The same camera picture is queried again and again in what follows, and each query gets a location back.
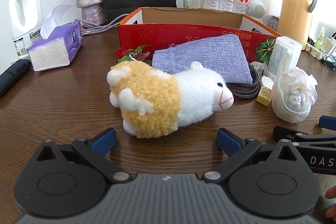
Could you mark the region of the iridescent plastic bag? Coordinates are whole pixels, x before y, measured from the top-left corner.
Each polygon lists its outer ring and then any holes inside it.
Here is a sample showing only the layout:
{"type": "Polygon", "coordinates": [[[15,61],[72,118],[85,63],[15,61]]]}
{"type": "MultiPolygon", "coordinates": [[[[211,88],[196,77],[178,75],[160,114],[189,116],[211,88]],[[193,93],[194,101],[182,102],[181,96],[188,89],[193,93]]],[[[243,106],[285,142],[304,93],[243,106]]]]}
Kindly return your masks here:
{"type": "Polygon", "coordinates": [[[299,123],[310,113],[317,100],[317,80],[299,67],[284,71],[274,83],[272,109],[289,123],[299,123]]]}

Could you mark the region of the yellow white plush sheep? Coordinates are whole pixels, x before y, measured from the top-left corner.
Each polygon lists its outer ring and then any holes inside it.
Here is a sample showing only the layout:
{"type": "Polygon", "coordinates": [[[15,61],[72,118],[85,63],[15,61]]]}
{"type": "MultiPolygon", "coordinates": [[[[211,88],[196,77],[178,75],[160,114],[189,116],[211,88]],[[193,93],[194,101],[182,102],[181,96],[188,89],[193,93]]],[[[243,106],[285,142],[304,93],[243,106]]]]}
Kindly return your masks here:
{"type": "Polygon", "coordinates": [[[140,139],[167,136],[234,103],[223,77],[198,61],[173,75],[141,61],[123,61],[111,67],[106,80],[123,129],[140,139]]]}

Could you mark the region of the white cotton swab container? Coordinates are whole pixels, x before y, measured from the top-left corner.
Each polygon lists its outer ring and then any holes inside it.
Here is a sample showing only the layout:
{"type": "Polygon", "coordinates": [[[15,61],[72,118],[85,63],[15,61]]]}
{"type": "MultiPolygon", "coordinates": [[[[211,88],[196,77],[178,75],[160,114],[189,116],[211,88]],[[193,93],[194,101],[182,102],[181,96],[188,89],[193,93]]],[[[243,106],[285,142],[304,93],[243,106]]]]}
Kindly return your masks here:
{"type": "Polygon", "coordinates": [[[276,38],[265,75],[275,83],[281,73],[297,66],[302,44],[287,36],[276,38]]]}

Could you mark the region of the purple fabric pouch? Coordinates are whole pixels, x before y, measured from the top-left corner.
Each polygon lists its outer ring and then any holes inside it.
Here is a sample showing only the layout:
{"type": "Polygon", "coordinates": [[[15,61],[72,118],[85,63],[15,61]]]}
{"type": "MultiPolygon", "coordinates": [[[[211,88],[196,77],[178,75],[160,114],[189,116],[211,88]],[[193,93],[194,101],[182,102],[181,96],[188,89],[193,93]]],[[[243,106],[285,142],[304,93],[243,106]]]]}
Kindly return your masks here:
{"type": "Polygon", "coordinates": [[[194,40],[155,51],[152,67],[169,74],[188,69],[193,61],[220,74],[227,83],[251,84],[252,76],[237,35],[194,40]]]}

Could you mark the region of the red artificial rose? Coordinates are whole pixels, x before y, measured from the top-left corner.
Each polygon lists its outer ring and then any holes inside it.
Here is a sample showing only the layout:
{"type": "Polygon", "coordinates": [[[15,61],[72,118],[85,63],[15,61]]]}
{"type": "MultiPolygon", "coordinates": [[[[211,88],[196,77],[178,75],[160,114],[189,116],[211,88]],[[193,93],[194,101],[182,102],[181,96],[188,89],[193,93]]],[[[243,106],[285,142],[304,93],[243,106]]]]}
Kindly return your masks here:
{"type": "Polygon", "coordinates": [[[151,66],[150,52],[146,49],[147,45],[138,46],[136,49],[126,49],[121,47],[116,53],[118,59],[116,64],[119,64],[123,61],[142,61],[147,65],[151,66]]]}

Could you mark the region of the small yellow box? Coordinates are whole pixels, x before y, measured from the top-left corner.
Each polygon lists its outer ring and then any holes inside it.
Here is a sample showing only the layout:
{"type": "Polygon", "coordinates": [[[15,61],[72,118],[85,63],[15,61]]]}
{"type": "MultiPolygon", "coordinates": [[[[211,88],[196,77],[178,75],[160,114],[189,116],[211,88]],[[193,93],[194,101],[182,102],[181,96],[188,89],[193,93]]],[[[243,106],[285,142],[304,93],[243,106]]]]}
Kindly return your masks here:
{"type": "Polygon", "coordinates": [[[272,101],[272,89],[262,86],[259,90],[256,101],[268,107],[272,101]]]}

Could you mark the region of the white power strip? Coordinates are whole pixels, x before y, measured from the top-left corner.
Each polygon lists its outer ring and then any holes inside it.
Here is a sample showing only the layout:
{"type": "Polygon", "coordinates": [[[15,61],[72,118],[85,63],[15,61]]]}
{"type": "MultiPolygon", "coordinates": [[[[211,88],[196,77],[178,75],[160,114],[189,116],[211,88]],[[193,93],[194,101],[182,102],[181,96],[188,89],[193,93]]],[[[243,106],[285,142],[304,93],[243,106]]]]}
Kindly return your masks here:
{"type": "Polygon", "coordinates": [[[321,50],[318,50],[316,47],[314,47],[313,45],[309,43],[306,44],[305,51],[318,60],[321,60],[327,57],[327,53],[325,52],[323,48],[321,50]]]}

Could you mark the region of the green spray bottle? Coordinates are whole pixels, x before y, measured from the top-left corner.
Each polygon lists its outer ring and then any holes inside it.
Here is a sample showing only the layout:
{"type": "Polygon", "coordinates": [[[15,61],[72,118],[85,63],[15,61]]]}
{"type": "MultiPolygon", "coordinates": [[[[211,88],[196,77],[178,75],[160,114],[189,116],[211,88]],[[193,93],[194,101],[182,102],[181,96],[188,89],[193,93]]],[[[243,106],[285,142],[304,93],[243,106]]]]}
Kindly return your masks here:
{"type": "Polygon", "coordinates": [[[317,36],[317,40],[315,42],[315,45],[314,45],[314,47],[316,49],[318,49],[319,51],[322,51],[324,36],[325,36],[325,27],[322,26],[321,29],[320,29],[320,32],[317,36]]]}

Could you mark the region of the yellow thermos jug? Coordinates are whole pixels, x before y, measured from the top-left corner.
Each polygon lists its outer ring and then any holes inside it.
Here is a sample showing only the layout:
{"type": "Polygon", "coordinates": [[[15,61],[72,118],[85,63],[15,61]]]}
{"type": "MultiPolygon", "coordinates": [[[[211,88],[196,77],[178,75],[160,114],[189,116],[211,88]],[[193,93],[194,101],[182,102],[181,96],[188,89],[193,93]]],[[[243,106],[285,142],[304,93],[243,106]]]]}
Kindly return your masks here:
{"type": "Polygon", "coordinates": [[[311,13],[317,0],[282,0],[282,8],[277,32],[288,36],[306,48],[311,28],[311,13]]]}

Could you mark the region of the purple tissue pack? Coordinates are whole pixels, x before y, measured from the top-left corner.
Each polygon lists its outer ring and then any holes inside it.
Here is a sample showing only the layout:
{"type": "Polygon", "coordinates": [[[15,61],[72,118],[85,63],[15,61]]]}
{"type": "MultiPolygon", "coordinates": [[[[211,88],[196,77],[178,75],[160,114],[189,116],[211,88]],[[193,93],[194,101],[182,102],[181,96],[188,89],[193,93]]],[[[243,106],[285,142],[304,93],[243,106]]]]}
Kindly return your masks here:
{"type": "Polygon", "coordinates": [[[81,24],[63,23],[64,14],[72,5],[53,8],[41,26],[41,37],[29,47],[29,58],[36,72],[66,67],[83,44],[81,24]]]}

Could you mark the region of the black case at edge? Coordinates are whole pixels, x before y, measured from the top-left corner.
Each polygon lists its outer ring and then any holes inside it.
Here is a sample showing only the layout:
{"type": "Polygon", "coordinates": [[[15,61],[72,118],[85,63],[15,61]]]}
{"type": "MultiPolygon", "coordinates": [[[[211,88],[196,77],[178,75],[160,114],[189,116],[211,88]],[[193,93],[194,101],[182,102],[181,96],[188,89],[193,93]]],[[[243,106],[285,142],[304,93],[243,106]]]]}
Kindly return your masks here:
{"type": "Polygon", "coordinates": [[[19,59],[6,69],[0,77],[0,96],[3,96],[31,68],[31,61],[19,59]]]}

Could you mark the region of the red orange cardboard box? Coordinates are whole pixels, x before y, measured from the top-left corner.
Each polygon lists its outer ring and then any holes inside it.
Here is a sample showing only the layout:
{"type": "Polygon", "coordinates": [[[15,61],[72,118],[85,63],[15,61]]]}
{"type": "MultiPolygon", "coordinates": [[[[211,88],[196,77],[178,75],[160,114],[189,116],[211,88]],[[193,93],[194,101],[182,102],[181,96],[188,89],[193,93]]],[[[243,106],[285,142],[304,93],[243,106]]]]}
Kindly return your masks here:
{"type": "Polygon", "coordinates": [[[172,7],[140,7],[117,26],[120,50],[144,47],[153,54],[178,44],[226,34],[239,37],[248,61],[260,61],[261,54],[270,56],[280,34],[259,21],[234,12],[172,7]]]}

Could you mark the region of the white robot speaker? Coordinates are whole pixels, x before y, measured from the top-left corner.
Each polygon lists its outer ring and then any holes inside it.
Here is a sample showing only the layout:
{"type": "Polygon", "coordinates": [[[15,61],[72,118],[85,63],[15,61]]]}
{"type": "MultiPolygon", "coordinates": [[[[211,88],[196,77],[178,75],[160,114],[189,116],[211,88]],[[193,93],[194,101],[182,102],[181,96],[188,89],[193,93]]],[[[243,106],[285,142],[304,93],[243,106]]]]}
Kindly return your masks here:
{"type": "Polygon", "coordinates": [[[264,3],[258,0],[251,0],[248,3],[248,16],[262,23],[262,17],[266,14],[264,3]]]}

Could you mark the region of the clear glass cup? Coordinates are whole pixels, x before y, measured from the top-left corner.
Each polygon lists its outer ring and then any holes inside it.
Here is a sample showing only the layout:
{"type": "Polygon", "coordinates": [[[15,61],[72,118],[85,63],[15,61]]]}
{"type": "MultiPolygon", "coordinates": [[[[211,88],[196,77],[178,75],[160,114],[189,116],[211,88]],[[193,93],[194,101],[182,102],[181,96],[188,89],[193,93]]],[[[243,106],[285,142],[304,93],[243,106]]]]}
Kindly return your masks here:
{"type": "Polygon", "coordinates": [[[184,8],[202,8],[202,0],[183,0],[184,8]]]}

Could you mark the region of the white detergent jug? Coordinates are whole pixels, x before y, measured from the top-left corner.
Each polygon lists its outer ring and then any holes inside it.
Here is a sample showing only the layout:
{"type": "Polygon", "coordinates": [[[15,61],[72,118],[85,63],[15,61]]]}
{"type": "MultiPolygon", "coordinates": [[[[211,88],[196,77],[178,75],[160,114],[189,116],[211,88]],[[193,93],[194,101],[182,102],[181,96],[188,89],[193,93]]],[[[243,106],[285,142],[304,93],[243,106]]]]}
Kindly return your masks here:
{"type": "Polygon", "coordinates": [[[41,37],[44,22],[41,0],[9,0],[11,37],[19,59],[28,59],[28,49],[41,37]]]}

